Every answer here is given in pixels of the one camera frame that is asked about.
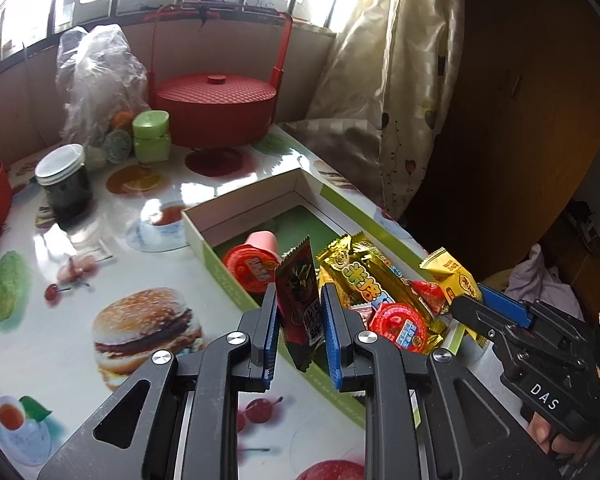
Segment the beige curtain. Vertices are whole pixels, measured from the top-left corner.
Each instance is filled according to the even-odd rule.
[[[442,129],[464,0],[358,0],[293,136],[400,218]]]

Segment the brown wooden panel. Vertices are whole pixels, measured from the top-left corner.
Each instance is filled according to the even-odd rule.
[[[471,21],[494,8],[496,32]],[[587,0],[466,0],[466,14],[448,120],[406,219],[479,279],[525,257],[600,146],[600,19]]]

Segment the dark red snack package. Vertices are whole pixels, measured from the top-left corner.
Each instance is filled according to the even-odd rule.
[[[305,372],[316,347],[324,339],[314,257],[308,237],[276,268],[276,293],[286,348],[296,368]]]

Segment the red jelly cup lid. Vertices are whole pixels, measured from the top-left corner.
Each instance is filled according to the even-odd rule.
[[[244,290],[251,294],[261,294],[267,285],[276,279],[278,257],[248,244],[230,249],[222,260],[232,276]]]
[[[383,303],[369,329],[397,346],[421,353],[427,342],[427,325],[420,313],[406,303]]]

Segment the gold snack wrapper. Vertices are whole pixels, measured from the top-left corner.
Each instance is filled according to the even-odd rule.
[[[431,273],[449,304],[461,294],[468,294],[472,298],[482,301],[482,293],[475,283],[474,277],[444,247],[440,247],[424,259],[420,268]],[[466,330],[478,345],[484,347],[487,343],[486,338],[474,330],[469,328]]]
[[[320,262],[318,282],[336,284],[343,306],[369,302],[374,309],[382,303],[407,303],[416,308],[427,326],[425,353],[442,343],[446,324],[430,312],[417,294],[364,233],[344,235],[317,255]]]

